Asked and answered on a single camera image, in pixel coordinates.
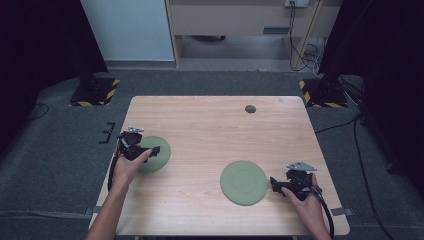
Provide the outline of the black striped stand base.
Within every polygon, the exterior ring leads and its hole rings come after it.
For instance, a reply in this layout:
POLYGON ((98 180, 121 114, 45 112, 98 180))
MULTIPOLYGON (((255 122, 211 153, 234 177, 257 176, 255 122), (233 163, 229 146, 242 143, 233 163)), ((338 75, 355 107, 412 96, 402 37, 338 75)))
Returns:
POLYGON ((96 78, 89 88, 80 83, 70 99, 71 106, 108 105, 120 81, 115 78, 96 78))
POLYGON ((307 107, 346 107, 344 89, 338 81, 306 78, 299 82, 307 107))

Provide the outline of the black curtain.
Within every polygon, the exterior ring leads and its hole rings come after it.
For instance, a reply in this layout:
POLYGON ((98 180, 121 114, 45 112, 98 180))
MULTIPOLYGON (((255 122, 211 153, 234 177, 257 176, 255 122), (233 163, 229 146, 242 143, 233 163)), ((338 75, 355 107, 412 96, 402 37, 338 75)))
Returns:
POLYGON ((320 71, 362 77, 369 129, 424 198, 424 0, 342 0, 320 71))
POLYGON ((44 88, 106 70, 80 0, 0 0, 0 155, 44 88))

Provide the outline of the green round plate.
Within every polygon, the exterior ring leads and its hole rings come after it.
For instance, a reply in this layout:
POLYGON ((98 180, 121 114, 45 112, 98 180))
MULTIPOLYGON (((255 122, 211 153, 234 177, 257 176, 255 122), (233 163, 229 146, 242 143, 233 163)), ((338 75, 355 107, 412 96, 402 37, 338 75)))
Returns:
POLYGON ((265 197, 268 182, 264 171, 257 164, 239 160, 224 168, 220 176, 220 186, 231 202, 250 206, 265 197))
POLYGON ((139 172, 143 174, 153 173, 164 167, 170 159, 171 147, 169 143, 158 136, 147 136, 141 140, 143 148, 154 148, 159 146, 160 151, 156 156, 151 156, 139 167, 139 172))

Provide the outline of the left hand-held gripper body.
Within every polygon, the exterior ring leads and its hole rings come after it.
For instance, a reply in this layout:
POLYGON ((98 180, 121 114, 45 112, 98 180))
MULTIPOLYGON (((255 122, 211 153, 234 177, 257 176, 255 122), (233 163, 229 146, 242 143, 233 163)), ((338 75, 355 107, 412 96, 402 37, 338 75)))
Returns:
POLYGON ((135 160, 139 157, 146 148, 142 148, 140 143, 142 140, 143 129, 129 126, 126 131, 123 131, 118 136, 118 149, 124 157, 130 161, 135 160))

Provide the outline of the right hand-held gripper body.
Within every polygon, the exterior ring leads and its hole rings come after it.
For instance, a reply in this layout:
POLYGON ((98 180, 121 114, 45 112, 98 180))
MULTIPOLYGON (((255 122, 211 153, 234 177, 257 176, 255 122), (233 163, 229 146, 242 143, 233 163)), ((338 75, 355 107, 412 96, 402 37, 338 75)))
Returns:
POLYGON ((288 189, 290 189, 300 201, 304 201, 310 192, 318 197, 322 196, 322 189, 312 183, 312 171, 316 171, 316 167, 299 161, 288 164, 287 168, 286 177, 289 180, 288 189))

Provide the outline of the person's left hand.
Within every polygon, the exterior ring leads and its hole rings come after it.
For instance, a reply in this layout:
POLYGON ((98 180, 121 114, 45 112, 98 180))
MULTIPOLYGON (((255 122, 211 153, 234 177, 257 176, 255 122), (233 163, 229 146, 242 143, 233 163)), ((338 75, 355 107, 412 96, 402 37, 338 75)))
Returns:
POLYGON ((114 173, 112 177, 112 186, 110 191, 127 191, 140 165, 146 158, 150 157, 150 153, 151 149, 148 149, 133 161, 130 161, 126 159, 123 155, 120 155, 115 164, 114 173))

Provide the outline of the person's right hand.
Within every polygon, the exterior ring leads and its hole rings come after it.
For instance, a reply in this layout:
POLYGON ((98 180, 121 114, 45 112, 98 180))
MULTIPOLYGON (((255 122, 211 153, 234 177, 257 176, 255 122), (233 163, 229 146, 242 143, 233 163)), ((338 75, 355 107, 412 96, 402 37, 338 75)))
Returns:
POLYGON ((291 190, 285 187, 282 187, 281 190, 294 206, 301 222, 312 235, 327 234, 321 203, 314 193, 309 193, 306 199, 301 201, 291 190))

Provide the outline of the white partition panel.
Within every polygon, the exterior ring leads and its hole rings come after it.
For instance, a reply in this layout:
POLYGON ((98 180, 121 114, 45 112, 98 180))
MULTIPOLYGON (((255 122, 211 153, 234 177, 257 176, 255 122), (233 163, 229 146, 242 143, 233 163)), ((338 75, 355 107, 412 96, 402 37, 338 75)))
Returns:
POLYGON ((165 0, 81 0, 108 61, 173 61, 165 0))

